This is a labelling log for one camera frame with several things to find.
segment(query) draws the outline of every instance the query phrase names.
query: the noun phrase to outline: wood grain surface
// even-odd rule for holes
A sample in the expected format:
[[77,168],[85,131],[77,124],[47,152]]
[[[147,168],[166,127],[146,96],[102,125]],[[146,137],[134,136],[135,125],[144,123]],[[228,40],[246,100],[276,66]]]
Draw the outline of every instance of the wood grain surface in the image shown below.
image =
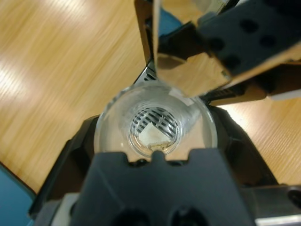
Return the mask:
[[[38,191],[64,143],[145,66],[133,0],[0,0],[0,161]],[[225,106],[301,183],[301,99]]]

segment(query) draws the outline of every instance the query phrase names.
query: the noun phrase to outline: mounting hole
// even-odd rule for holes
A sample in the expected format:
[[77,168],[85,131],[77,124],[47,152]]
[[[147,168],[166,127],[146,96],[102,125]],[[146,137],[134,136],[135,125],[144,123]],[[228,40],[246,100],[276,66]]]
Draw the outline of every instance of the mounting hole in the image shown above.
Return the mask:
[[230,69],[234,70],[240,65],[240,59],[236,55],[230,55],[222,60],[223,65]]
[[181,207],[174,213],[171,226],[208,226],[208,223],[195,208]]
[[276,45],[276,39],[273,35],[264,35],[260,39],[259,43],[263,47],[271,48]]
[[213,51],[221,51],[225,47],[225,43],[222,39],[212,38],[209,40],[209,46]]
[[71,206],[69,215],[72,216],[76,207],[76,202]]
[[149,226],[150,221],[147,215],[138,209],[125,210],[113,221],[112,226]]
[[299,190],[291,190],[288,192],[288,198],[292,201],[292,203],[301,209],[301,191]]
[[239,25],[243,29],[243,31],[248,34],[256,32],[259,28],[259,25],[255,21],[250,19],[241,20],[239,22]]

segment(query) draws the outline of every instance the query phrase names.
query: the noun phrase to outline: clear glass dish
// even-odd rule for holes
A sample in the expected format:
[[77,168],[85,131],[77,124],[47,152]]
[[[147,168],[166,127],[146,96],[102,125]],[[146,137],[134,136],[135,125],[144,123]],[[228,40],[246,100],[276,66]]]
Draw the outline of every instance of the clear glass dish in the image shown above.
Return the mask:
[[217,147],[212,116],[199,98],[185,98],[159,81],[123,90],[98,119],[95,152],[125,152],[129,161],[149,160],[159,150],[166,160],[186,160],[193,148]]

